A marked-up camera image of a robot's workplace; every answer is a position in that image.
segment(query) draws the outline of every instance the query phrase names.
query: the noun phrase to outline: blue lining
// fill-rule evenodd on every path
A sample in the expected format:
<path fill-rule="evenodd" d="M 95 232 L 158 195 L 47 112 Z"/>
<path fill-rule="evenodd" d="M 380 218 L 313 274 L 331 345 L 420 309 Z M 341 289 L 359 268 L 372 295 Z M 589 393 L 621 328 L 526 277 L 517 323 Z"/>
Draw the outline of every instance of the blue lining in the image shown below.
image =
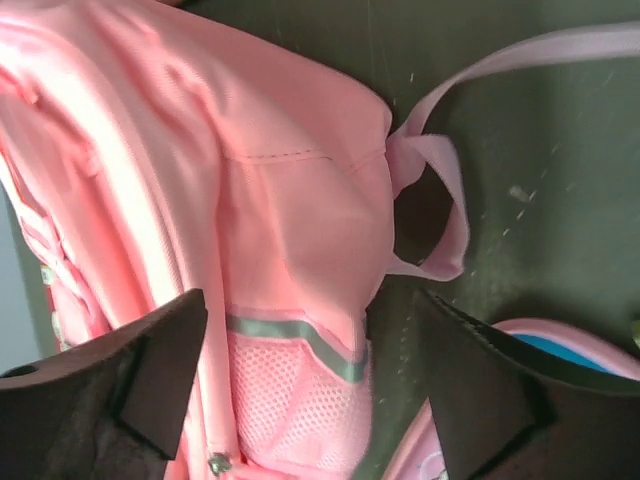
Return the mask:
<path fill-rule="evenodd" d="M 516 334 L 514 337 L 522 340 L 523 342 L 528 343 L 529 345 L 539 348 L 540 350 L 550 353 L 551 355 L 555 355 L 556 357 L 560 357 L 569 362 L 573 362 L 577 365 L 582 365 L 583 367 L 588 367 L 593 370 L 597 370 L 599 372 L 604 373 L 613 373 L 607 370 L 606 368 L 598 365 L 594 361 L 588 359 L 584 355 L 571 350 L 570 348 L 565 347 L 553 340 L 549 340 L 543 337 L 538 337 L 536 335 L 523 335 Z"/>

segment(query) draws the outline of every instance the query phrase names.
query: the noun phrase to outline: dark green surface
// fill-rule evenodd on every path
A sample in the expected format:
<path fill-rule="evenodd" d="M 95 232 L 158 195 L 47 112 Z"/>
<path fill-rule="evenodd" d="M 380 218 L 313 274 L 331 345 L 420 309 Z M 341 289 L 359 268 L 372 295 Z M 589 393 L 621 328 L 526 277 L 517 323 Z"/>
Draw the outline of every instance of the dark green surface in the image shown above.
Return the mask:
<path fill-rule="evenodd" d="M 203 0 L 189 9 L 354 76 L 397 120 L 457 70 L 515 41 L 640 19 L 635 0 Z M 447 97 L 428 130 L 458 147 L 473 244 L 465 275 L 436 290 L 485 321 L 547 316 L 633 350 L 639 80 L 637 59 L 599 61 L 492 76 Z M 514 188 L 535 197 L 522 202 Z M 400 252 L 424 257 L 442 228 L 442 188 L 427 174 L 397 206 Z M 402 306 L 413 285 L 390 280 L 372 309 L 375 426 L 359 479 L 380 476 L 426 395 L 419 322 Z"/>

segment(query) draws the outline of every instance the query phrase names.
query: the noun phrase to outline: pink trim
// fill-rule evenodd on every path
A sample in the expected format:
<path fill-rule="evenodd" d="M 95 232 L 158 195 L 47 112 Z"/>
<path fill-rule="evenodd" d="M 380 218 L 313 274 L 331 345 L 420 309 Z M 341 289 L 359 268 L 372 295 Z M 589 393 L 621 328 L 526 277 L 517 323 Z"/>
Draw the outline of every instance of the pink trim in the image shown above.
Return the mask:
<path fill-rule="evenodd" d="M 573 350 L 621 377 L 640 380 L 640 362 L 595 335 L 554 320 L 517 318 L 495 325 L 511 335 L 534 335 Z"/>
<path fill-rule="evenodd" d="M 532 335 L 551 340 L 581 354 L 617 375 L 640 380 L 640 361 L 604 340 L 576 327 L 540 318 L 506 320 L 495 324 L 494 327 L 511 335 Z M 416 463 L 416 467 L 420 466 L 419 462 L 415 462 L 414 454 L 419 454 L 420 458 L 425 459 L 422 461 L 419 480 L 436 478 L 440 473 L 438 469 L 440 467 L 444 468 L 444 463 L 436 464 L 434 462 L 427 465 L 426 459 L 435 459 L 439 452 L 438 435 L 432 422 L 431 406 L 427 400 L 405 433 L 382 480 L 416 478 L 415 476 L 407 476 L 407 473 L 411 471 L 409 470 L 411 468 L 409 466 L 410 462 Z"/>

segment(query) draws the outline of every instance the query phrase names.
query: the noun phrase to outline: pink mesh pocket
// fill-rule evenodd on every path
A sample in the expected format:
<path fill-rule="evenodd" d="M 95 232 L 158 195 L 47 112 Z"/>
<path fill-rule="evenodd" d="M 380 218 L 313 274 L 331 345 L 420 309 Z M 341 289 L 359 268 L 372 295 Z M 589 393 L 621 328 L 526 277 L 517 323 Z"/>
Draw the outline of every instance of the pink mesh pocket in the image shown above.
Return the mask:
<path fill-rule="evenodd" d="M 229 349 L 243 452 L 265 466 L 303 468 L 305 479 L 349 478 L 371 429 L 368 367 L 362 382 L 347 383 L 304 340 L 229 332 Z"/>

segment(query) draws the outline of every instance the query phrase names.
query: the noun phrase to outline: backpack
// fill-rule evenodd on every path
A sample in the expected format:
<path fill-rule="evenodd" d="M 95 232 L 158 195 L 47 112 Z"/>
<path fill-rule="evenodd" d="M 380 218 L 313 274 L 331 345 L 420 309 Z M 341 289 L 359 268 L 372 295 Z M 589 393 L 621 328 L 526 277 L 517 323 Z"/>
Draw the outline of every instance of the backpack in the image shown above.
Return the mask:
<path fill-rule="evenodd" d="M 387 139 L 369 89 L 232 28 L 150 0 L 6 1 L 0 179 L 55 274 L 67 343 L 204 291 L 166 478 L 349 478 L 371 427 L 365 308 L 386 273 L 463 269 L 460 171 L 446 137 L 422 134 L 431 110 L 465 78 L 633 53 L 603 45 L 506 51 Z M 427 164 L 454 205 L 415 267 L 393 254 L 393 199 Z"/>

